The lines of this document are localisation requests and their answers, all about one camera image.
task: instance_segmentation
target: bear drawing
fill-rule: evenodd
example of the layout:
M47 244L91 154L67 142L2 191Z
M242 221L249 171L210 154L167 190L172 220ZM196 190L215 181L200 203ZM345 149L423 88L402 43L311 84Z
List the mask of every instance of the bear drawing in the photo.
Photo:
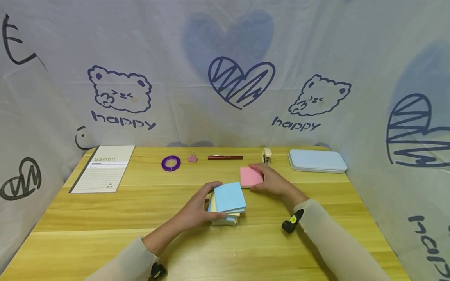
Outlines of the bear drawing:
M152 85L145 76L109 71L98 65L87 73L94 84L95 102L104 108L141 113L151 107Z
M289 107L292 115L313 116L332 111L350 93L351 84L336 82L315 74L302 87Z

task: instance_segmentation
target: white sleeve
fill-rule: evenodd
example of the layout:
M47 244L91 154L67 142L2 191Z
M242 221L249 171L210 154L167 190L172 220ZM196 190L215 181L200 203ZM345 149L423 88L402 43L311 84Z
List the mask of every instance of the white sleeve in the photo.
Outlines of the white sleeve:
M388 281L389 276L355 238L313 199L295 206L304 209L299 223L339 281Z
M85 281L147 281L157 261L158 257L147 250L142 237L138 237Z

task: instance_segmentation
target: pink binder clip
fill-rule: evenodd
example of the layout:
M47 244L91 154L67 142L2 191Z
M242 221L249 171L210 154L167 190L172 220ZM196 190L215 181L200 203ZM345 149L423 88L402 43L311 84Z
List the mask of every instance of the pink binder clip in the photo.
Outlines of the pink binder clip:
M188 162L193 162L193 163L197 162L197 156L195 155L195 153L193 151L191 152L191 156L188 157Z

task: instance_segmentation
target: sticky note stack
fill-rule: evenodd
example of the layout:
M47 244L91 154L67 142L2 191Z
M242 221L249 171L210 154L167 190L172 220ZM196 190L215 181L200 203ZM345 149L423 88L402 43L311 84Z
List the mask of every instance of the sticky note stack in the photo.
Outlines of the sticky note stack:
M239 183L223 184L214 188L209 201L208 212L225 212L224 219L212 222L212 225L236 225L238 218L245 211L244 194Z
M249 167L241 167L241 186L242 188L249 188L255 184L263 181L262 174Z

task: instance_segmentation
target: brown pen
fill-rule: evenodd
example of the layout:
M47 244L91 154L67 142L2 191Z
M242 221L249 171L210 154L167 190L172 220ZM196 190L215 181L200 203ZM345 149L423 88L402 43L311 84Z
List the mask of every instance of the brown pen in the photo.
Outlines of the brown pen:
M209 155L208 160L242 160L243 156Z

